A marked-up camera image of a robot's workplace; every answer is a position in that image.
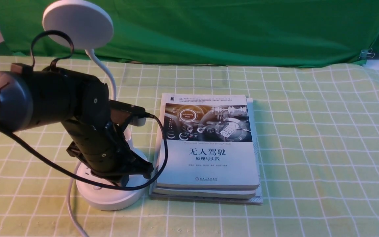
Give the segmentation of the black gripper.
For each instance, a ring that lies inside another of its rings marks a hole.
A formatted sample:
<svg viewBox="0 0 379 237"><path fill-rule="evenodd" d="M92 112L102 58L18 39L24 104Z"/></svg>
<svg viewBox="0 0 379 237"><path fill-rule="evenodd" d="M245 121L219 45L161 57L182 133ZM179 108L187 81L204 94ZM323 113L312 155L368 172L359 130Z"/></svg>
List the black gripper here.
<svg viewBox="0 0 379 237"><path fill-rule="evenodd" d="M96 177L120 180L123 176L141 175L151 179L153 164L130 149L113 123L108 122L101 129L72 119L61 124L72 138L67 153L78 158Z"/></svg>

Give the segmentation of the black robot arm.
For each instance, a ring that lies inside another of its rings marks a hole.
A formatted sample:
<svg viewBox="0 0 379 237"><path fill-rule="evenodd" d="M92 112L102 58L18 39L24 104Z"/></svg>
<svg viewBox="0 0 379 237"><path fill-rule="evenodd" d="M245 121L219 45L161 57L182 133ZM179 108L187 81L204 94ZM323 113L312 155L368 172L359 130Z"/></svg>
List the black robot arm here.
<svg viewBox="0 0 379 237"><path fill-rule="evenodd" d="M107 84L96 76L59 67L34 71L20 63L0 71L0 128L18 132L61 123L72 138L68 154L111 182L133 174L150 178L153 165L132 151L124 135L146 116L143 107L109 99Z"/></svg>

